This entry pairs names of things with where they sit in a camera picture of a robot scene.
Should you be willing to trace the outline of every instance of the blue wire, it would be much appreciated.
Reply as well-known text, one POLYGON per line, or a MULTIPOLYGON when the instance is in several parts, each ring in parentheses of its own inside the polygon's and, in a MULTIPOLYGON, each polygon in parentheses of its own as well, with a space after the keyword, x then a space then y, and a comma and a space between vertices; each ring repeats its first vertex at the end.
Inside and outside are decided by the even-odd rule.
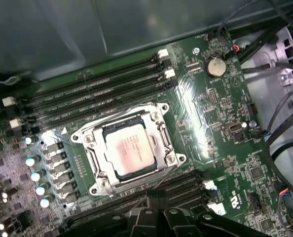
POLYGON ((285 193, 285 194, 282 194, 282 197, 291 197, 291 194, 290 193, 285 193))
POLYGON ((266 134, 263 135, 263 137, 267 137, 270 135, 270 132, 267 132, 266 134))

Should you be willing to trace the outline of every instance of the cable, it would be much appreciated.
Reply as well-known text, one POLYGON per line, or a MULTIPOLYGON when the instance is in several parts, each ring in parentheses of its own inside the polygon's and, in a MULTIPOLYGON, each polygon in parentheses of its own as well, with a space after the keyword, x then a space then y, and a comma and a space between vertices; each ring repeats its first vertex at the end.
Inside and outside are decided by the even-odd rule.
MULTIPOLYGON (((293 7, 286 14, 288 17, 293 19, 293 7)), ((241 64, 246 62, 251 58, 257 51, 260 50, 267 42, 269 42, 278 31, 287 26, 288 24, 281 20, 277 19, 276 24, 272 27, 269 27, 265 30, 260 36, 258 36, 238 57, 241 64)))
POLYGON ((225 25, 227 24, 227 22, 234 16, 236 15, 238 12, 240 12, 242 9, 244 9, 245 7, 257 2, 259 0, 249 0, 247 3, 243 4, 242 6, 238 7, 236 10, 234 10, 228 17, 226 17, 220 24, 218 31, 217 31, 217 38, 220 42, 224 43, 225 45, 229 46, 229 47, 233 47, 233 44, 227 42, 225 39, 223 39, 221 37, 221 30, 225 27, 225 25))
MULTIPOLYGON (((250 74, 250 73, 259 73, 265 70, 270 69, 271 66, 270 64, 264 64, 264 65, 260 65, 254 68, 243 68, 242 71, 244 74, 250 74)), ((291 69, 293 70, 293 64, 291 63, 276 63, 276 68, 286 68, 286 69, 291 69)))
POLYGON ((293 114, 290 115, 276 130, 271 133, 271 136, 267 139, 267 146, 271 146, 278 137, 281 136, 285 131, 287 131, 291 126, 293 126, 293 114))
POLYGON ((275 10, 275 12, 282 18, 284 19, 286 22, 288 22, 290 25, 293 26, 293 19, 289 18, 281 9, 280 7, 275 3, 274 0, 267 0, 271 6, 273 7, 273 9, 275 10))
POLYGON ((288 142, 288 143, 282 145, 277 150, 275 150, 275 152, 271 155, 271 158, 273 159, 273 161, 275 161, 278 158, 278 156, 281 155, 282 152, 284 152, 285 150, 287 150, 287 149, 289 149, 291 147, 293 147, 293 141, 288 142))
POLYGON ((243 74, 260 73, 270 69, 270 64, 260 65, 254 68, 242 68, 243 74))
POLYGON ((269 121, 269 124, 268 124, 268 127, 267 127, 267 131, 270 132, 270 129, 274 123, 274 120, 276 119, 278 113, 280 112, 281 108, 283 107, 283 105, 289 100, 289 98, 293 96, 293 90, 288 92, 282 99, 281 101, 279 102, 279 104, 277 105, 276 107, 276 110, 273 114, 273 116, 271 117, 270 121, 269 121))
POLYGON ((283 197, 281 195, 278 195, 278 199, 277 199, 278 220, 280 222, 280 225, 284 228, 284 230, 288 233, 288 235, 293 237, 293 233, 288 229, 288 226, 286 225, 286 223, 283 221, 283 218, 282 218, 282 213, 281 213, 282 201, 283 201, 283 197))

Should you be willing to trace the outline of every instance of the black ram slot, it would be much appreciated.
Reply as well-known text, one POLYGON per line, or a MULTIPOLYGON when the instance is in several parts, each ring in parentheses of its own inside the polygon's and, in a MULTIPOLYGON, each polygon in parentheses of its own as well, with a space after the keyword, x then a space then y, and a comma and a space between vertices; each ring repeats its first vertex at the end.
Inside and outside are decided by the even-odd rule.
POLYGON ((197 198, 200 196, 200 189, 193 189, 186 193, 181 193, 180 195, 177 195, 175 197, 170 197, 169 202, 172 205, 178 205, 178 203, 185 202, 186 199, 192 199, 197 198))
POLYGON ((172 88, 174 86, 175 86, 174 82, 168 81, 168 82, 162 84, 161 86, 152 87, 151 89, 148 89, 148 90, 146 90, 144 92, 141 92, 141 93, 139 93, 139 94, 137 94, 135 96, 130 94, 130 96, 127 99, 125 99, 125 98, 123 98, 123 96, 121 96, 121 97, 118 97, 118 98, 114 99, 112 101, 112 105, 110 105, 110 104, 105 105, 104 104, 104 105, 99 106, 99 107, 97 107, 97 108, 95 108, 93 110, 90 109, 89 111, 84 111, 82 113, 76 114, 76 115, 68 117, 68 118, 61 118, 60 120, 50 122, 49 124, 45 124, 44 126, 41 127, 41 130, 42 131, 47 131, 49 129, 62 126, 62 125, 66 124, 66 123, 69 123, 69 122, 77 121, 77 120, 80 120, 82 118, 87 118, 87 117, 99 114, 101 112, 108 111, 111 108, 116 108, 119 105, 125 105, 125 104, 128 104, 130 102, 135 102, 137 100, 146 98, 148 96, 152 96, 152 95, 154 95, 156 93, 166 91, 166 90, 168 90, 168 89, 170 89, 170 88, 172 88))
POLYGON ((145 79, 144 81, 141 81, 141 78, 138 78, 138 79, 128 78, 126 81, 122 81, 118 85, 115 84, 115 86, 113 88, 109 87, 109 88, 105 88, 103 90, 95 91, 95 93, 98 94, 96 96, 94 96, 94 94, 92 94, 92 97, 90 97, 88 99, 78 101, 73 104, 63 106, 63 107, 59 107, 60 105, 58 105, 57 107, 52 108, 52 110, 49 112, 48 111, 38 112, 38 114, 45 114, 45 115, 44 116, 37 116, 37 119, 42 120, 42 119, 49 117, 49 116, 69 113, 72 111, 79 111, 81 109, 84 109, 84 107, 88 107, 93 104, 103 102, 107 99, 112 99, 117 94, 121 95, 121 94, 131 92, 131 90, 135 89, 136 87, 147 86, 147 84, 153 85, 155 82, 157 82, 158 78, 159 78, 158 75, 155 75, 151 78, 145 79))
POLYGON ((89 107, 89 106, 97 104, 97 103, 104 102, 108 99, 111 99, 114 96, 117 96, 118 94, 124 95, 124 94, 130 93, 133 91, 133 89, 137 88, 137 86, 141 86, 141 87, 152 86, 152 85, 154 85, 155 82, 158 82, 158 78, 159 78, 159 76, 154 76, 152 78, 146 79, 146 80, 139 82, 139 83, 132 83, 129 85, 128 84, 121 84, 121 85, 117 86, 116 88, 114 88, 114 90, 109 91, 109 92, 102 94, 100 96, 96 96, 95 98, 87 99, 85 101, 80 101, 80 102, 65 106, 62 109, 52 110, 50 112, 44 113, 45 115, 38 116, 37 120, 43 121, 45 119, 48 119, 49 117, 59 116, 59 115, 65 114, 65 113, 70 113, 70 115, 71 115, 73 113, 81 113, 84 110, 96 109, 95 107, 86 109, 86 107, 89 107))
MULTIPOLYGON (((163 189, 163 187, 171 187, 170 184, 171 183, 177 183, 180 180, 189 180, 189 179, 193 179, 194 178, 194 173, 190 172, 187 174, 183 174, 180 175, 178 177, 174 177, 171 178, 169 180, 165 180, 159 187, 158 189, 163 189)), ((138 191, 132 195, 129 195, 127 197, 124 198, 119 198, 117 200, 113 200, 110 201, 108 203, 103 204, 102 206, 98 206, 95 207, 94 209, 82 212, 80 214, 78 214, 77 216, 73 216, 73 217, 68 217, 67 219, 64 220, 65 225, 68 225, 68 228, 70 228, 72 225, 76 225, 77 223, 81 223, 89 218, 95 217, 95 216, 99 216, 102 213, 106 213, 110 210, 115 210, 116 208, 118 208, 119 206, 124 205, 125 203, 131 203, 136 201, 135 203, 133 203, 132 205, 130 205, 130 207, 125 207, 123 210, 121 210, 122 212, 127 212, 129 210, 131 210, 131 208, 140 200, 140 198, 145 195, 146 190, 141 190, 138 191)))
POLYGON ((130 80, 136 80, 136 79, 148 77, 153 75, 154 73, 155 73, 154 70, 149 69, 143 72, 139 72, 138 74, 135 74, 135 75, 126 75, 124 78, 111 79, 109 81, 106 81, 105 83, 100 83, 93 87, 85 87, 82 90, 78 90, 76 92, 67 94, 66 96, 60 97, 58 99, 44 101, 36 106, 32 106, 32 108, 34 109, 34 111, 49 109, 49 107, 51 106, 58 105, 61 103, 66 104, 66 103, 72 102, 73 100, 77 100, 81 98, 82 96, 86 96, 86 95, 88 96, 90 94, 97 93, 98 91, 101 91, 102 89, 106 89, 109 87, 116 86, 118 84, 126 83, 127 81, 130 81, 130 80))
MULTIPOLYGON (((157 64, 157 63, 158 63, 157 56, 153 56, 151 59, 146 59, 146 60, 140 61, 138 63, 126 65, 126 66, 123 66, 120 68, 109 70, 107 72, 98 73, 96 75, 86 77, 84 79, 85 80, 98 80, 98 79, 103 79, 106 76, 114 77, 114 76, 118 76, 118 75, 122 75, 122 74, 126 74, 126 73, 131 73, 133 71, 136 71, 136 70, 139 70, 139 69, 145 68, 147 66, 157 64)), ((75 88, 76 85, 82 85, 83 83, 84 83, 83 79, 76 80, 76 81, 64 84, 58 88, 54 88, 51 90, 37 93, 36 95, 33 96, 32 99, 34 101, 36 101, 37 99, 43 98, 45 96, 55 95, 55 94, 64 92, 65 90, 73 89, 73 88, 75 88)))
POLYGON ((178 186, 177 188, 171 189, 171 190, 167 190, 166 191, 166 195, 167 196, 174 196, 180 192, 187 192, 189 190, 192 189, 198 189, 198 185, 197 184, 187 184, 187 185, 182 185, 182 186, 178 186))

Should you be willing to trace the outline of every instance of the solid capacitor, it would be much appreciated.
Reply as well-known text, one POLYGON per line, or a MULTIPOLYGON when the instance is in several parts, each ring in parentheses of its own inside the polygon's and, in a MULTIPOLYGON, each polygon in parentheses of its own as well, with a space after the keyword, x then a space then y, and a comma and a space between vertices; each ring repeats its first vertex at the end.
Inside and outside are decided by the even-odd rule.
POLYGON ((40 201, 40 206, 42 208, 47 208, 52 201, 53 201, 53 196, 52 195, 47 195, 47 196, 44 197, 44 199, 42 199, 40 201))
POLYGON ((38 163, 39 160, 40 160, 39 156, 32 156, 32 157, 28 157, 25 163, 27 166, 32 167, 34 164, 38 163))
POLYGON ((45 175, 44 170, 38 170, 31 174, 31 179, 34 182, 38 182, 45 175))

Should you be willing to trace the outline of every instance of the black cable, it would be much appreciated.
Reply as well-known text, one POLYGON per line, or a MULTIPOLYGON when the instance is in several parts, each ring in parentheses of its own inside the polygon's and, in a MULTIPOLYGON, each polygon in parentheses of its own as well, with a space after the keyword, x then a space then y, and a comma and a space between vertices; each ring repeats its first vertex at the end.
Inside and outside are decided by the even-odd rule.
POLYGON ((291 147, 293 147, 293 141, 288 142, 288 143, 282 145, 277 150, 275 150, 275 152, 271 155, 271 158, 273 159, 273 161, 275 161, 278 158, 278 156, 281 155, 282 152, 284 152, 285 150, 287 150, 287 149, 289 149, 291 147))
POLYGON ((222 43, 224 43, 225 45, 229 46, 229 47, 233 47, 233 44, 227 42, 225 39, 223 39, 221 37, 221 30, 225 27, 225 25, 227 24, 227 22, 234 16, 236 15, 238 12, 240 12, 242 9, 244 9, 245 7, 257 2, 259 0, 249 0, 247 3, 243 4, 242 6, 238 7, 236 10, 234 10, 228 17, 226 17, 220 24, 218 31, 217 31, 217 37, 218 40, 222 43))
POLYGON ((289 18, 281 9, 280 7, 275 3, 274 0, 267 0, 271 6, 273 7, 273 9, 275 10, 275 12, 282 18, 284 19, 286 22, 288 22, 290 25, 293 26, 293 19, 289 18))
POLYGON ((287 131, 291 126, 293 126, 293 114, 290 115, 267 139, 267 146, 271 146, 274 141, 277 140, 285 131, 287 131))
POLYGON ((242 68, 243 74, 260 73, 270 69, 270 64, 260 65, 254 68, 242 68))
POLYGON ((293 96, 293 90, 288 92, 282 99, 281 101, 279 102, 279 104, 277 105, 276 107, 276 110, 273 114, 273 116, 271 117, 270 121, 269 121, 269 124, 268 124, 268 127, 267 127, 267 130, 268 132, 270 132, 270 129, 274 123, 274 120, 276 119, 278 113, 280 112, 281 108, 283 107, 283 105, 289 100, 289 98, 293 96))
MULTIPOLYGON (((288 17, 293 19, 293 7, 286 14, 288 17)), ((251 58, 257 51, 260 50, 267 42, 275 37, 278 31, 286 27, 287 22, 277 19, 277 23, 272 27, 265 30, 260 36, 258 36, 239 56, 239 61, 241 64, 246 62, 251 58)))
POLYGON ((281 136, 285 131, 287 131, 291 126, 293 126, 293 114, 287 118, 268 138, 266 141, 266 149, 265 149, 265 158, 267 160, 268 165, 272 168, 276 176, 285 183, 289 190, 293 192, 293 185, 284 177, 284 175, 280 172, 280 170, 275 165, 274 160, 272 159, 270 155, 270 145, 277 140, 278 137, 281 136))
MULTIPOLYGON (((276 68, 286 68, 293 70, 293 64, 291 63, 276 63, 276 68)), ((242 71, 244 74, 250 74, 250 73, 259 73, 265 70, 270 69, 270 64, 264 64, 260 65, 254 68, 243 68, 242 71)))

